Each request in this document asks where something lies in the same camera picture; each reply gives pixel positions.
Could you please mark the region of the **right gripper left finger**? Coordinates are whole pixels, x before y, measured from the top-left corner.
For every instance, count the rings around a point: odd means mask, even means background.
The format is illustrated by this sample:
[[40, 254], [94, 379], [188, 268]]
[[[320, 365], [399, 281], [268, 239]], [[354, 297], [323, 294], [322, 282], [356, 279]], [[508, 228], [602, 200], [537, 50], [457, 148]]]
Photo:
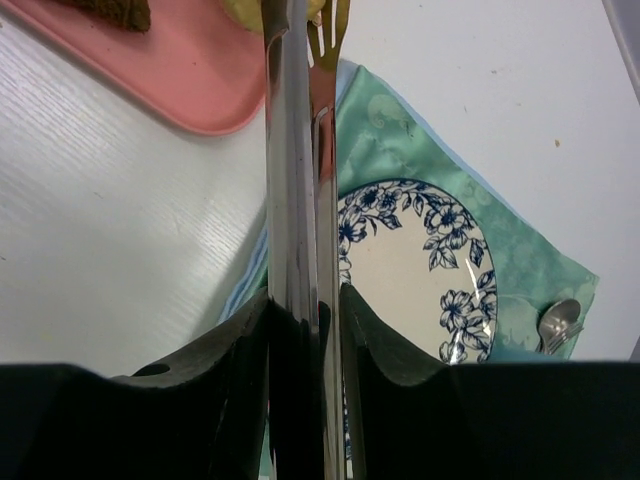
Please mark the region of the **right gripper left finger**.
[[5, 479], [255, 479], [267, 411], [265, 291], [131, 376], [1, 369]]

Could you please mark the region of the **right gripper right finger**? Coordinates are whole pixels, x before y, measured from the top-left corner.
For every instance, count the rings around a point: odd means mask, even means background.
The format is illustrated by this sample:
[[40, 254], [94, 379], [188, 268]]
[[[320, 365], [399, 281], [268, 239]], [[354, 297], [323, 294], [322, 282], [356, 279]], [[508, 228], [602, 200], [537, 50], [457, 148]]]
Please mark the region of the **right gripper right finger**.
[[635, 479], [635, 363], [449, 366], [340, 291], [358, 479]]

